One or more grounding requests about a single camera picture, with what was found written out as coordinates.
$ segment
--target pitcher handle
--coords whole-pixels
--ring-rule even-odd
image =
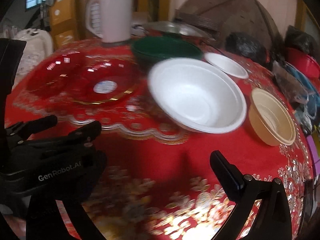
[[[99,38],[103,38],[102,33],[97,33],[91,25],[91,5],[94,3],[98,3],[100,4],[100,0],[89,0],[89,2],[87,3],[87,8],[85,11],[85,27],[92,32],[94,35],[98,36]]]

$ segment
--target tan plastic bowl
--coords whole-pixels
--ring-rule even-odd
[[[296,131],[284,106],[260,88],[252,91],[250,100],[249,120],[261,140],[270,146],[292,145]]]

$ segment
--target black plastic bag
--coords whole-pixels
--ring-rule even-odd
[[[254,37],[247,33],[234,32],[226,38],[225,49],[270,69],[271,57],[268,50]]]
[[[309,34],[296,29],[289,25],[284,44],[286,47],[298,49],[305,54],[308,54],[319,62],[320,54],[316,40]]]

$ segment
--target red glass plate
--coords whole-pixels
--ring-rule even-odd
[[[74,102],[81,104],[112,103],[132,93],[139,78],[140,72],[136,64],[109,59],[83,68],[67,92]]]
[[[43,60],[33,72],[26,89],[41,98],[58,95],[70,76],[84,64],[84,54],[69,52]]]

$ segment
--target large white bowl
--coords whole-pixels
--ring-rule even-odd
[[[205,53],[204,58],[211,65],[228,74],[235,82],[239,79],[247,79],[249,77],[247,71],[231,58],[212,52]]]
[[[189,130],[227,133],[246,117],[247,104],[235,82],[200,60],[161,61],[151,69],[148,86],[158,105]]]

